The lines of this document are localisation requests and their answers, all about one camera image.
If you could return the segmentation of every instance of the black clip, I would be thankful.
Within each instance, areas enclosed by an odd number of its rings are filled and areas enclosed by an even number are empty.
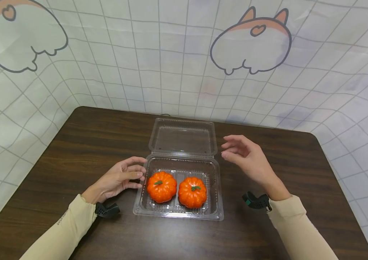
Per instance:
[[[115,215],[120,213],[119,206],[114,203],[112,206],[106,208],[102,203],[97,202],[96,203],[96,210],[94,213],[97,214],[97,216],[104,217],[104,218],[112,218]]]
[[[267,208],[268,211],[272,210],[269,204],[269,197],[267,194],[263,194],[260,197],[256,198],[252,192],[248,191],[245,194],[243,194],[242,199],[249,206],[249,208],[254,209]]]

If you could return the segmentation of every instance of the backdrop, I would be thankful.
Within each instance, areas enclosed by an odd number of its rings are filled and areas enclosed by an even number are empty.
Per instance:
[[[79,106],[311,132],[368,239],[366,0],[0,0],[0,211]]]

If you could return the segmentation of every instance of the wrist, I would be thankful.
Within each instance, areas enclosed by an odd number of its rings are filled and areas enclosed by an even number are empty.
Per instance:
[[[274,177],[272,177],[266,183],[262,184],[262,187],[266,194],[268,194],[269,198],[276,202],[280,200],[286,200],[291,197],[288,189],[276,175],[274,175]]]
[[[94,185],[88,187],[81,196],[90,204],[103,203],[105,201],[104,191]]]

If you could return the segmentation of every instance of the corgi illustration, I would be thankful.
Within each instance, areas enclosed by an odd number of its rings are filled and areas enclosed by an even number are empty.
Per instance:
[[[282,64],[291,49],[292,36],[286,27],[288,9],[274,18],[256,18],[254,6],[247,9],[239,22],[222,32],[212,43],[213,63],[231,75],[236,69],[250,74],[272,70]]]
[[[54,56],[68,45],[64,28],[34,0],[0,0],[0,67],[36,71],[37,55]]]

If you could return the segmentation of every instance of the orange pumpkin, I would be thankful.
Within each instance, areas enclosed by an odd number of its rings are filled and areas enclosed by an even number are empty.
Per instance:
[[[167,202],[177,193],[177,181],[166,172],[157,172],[148,180],[147,191],[157,203]]]
[[[201,208],[207,200],[207,189],[199,178],[188,177],[179,184],[178,198],[187,208]]]

